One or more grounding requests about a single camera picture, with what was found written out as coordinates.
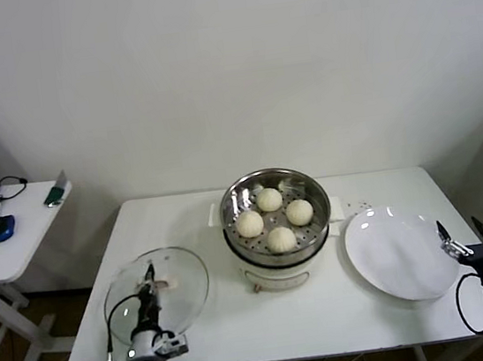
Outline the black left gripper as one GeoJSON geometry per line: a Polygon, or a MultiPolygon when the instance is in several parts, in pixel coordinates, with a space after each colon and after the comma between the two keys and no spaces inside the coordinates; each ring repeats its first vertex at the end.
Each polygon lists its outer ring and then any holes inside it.
{"type": "Polygon", "coordinates": [[[140,301],[136,329],[138,332],[153,331],[161,332],[159,326],[159,301],[157,296],[155,268],[153,264],[147,266],[143,283],[139,286],[137,296],[140,301]]]}

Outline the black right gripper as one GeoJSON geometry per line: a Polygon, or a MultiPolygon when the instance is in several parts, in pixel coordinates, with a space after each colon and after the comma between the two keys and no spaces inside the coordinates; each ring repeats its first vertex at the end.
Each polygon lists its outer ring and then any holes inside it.
{"type": "Polygon", "coordinates": [[[476,228],[481,239],[480,244],[471,244],[465,247],[451,237],[440,221],[436,221],[438,235],[441,240],[441,248],[453,259],[462,265],[472,268],[483,279],[483,222],[475,216],[471,217],[472,225],[476,228]]]}

